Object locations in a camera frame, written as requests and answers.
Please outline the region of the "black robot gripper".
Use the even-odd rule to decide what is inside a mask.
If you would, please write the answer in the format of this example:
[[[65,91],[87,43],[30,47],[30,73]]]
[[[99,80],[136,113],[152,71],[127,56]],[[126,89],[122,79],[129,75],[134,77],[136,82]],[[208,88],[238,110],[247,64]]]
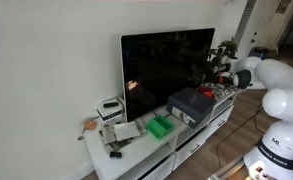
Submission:
[[[227,87],[238,87],[239,85],[239,78],[234,73],[229,72],[220,72],[217,74],[217,82],[219,84],[224,84]]]

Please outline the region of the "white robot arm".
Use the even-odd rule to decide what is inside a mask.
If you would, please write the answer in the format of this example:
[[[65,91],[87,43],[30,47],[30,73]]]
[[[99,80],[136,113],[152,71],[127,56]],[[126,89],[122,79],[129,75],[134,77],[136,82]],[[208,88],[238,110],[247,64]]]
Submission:
[[[239,89],[262,89],[263,110],[277,121],[244,155],[252,180],[293,180],[293,68],[279,60],[247,57],[228,60],[222,71]]]

